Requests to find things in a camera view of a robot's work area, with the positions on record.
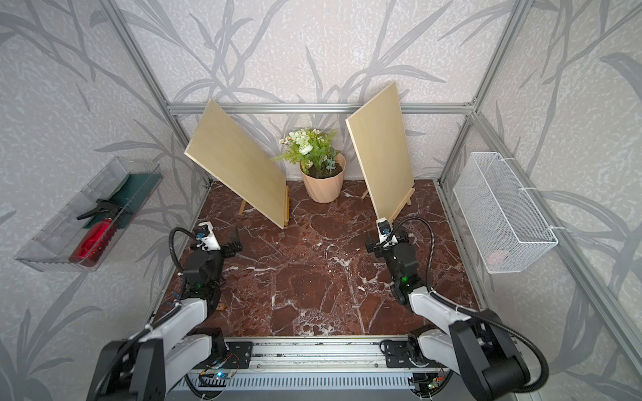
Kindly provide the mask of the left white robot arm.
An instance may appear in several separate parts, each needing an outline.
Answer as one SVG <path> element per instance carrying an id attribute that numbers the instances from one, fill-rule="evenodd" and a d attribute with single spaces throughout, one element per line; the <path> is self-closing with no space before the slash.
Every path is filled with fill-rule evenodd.
<path id="1" fill-rule="evenodd" d="M 217 310 L 224 262 L 242 251 L 238 232 L 221 244 L 211 222 L 198 224 L 194 231 L 175 227 L 168 246 L 182 277 L 177 300 L 137 334 L 103 347 L 89 400 L 162 400 L 197 365 L 222 364 L 228 358 L 220 330 L 193 331 Z"/>

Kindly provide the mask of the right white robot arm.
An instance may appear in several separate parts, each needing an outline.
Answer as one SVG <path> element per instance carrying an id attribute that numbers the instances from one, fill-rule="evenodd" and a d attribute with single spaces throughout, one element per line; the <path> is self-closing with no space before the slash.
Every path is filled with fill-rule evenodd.
<path id="1" fill-rule="evenodd" d="M 436 326 L 409 334 L 413 359 L 438 362 L 460 375 L 476 400 L 530 391 L 531 374 L 515 344 L 522 337 L 518 332 L 491 310 L 473 311 L 429 289 L 417 275 L 409 242 L 368 241 L 365 247 L 385 260 L 396 301 Z"/>

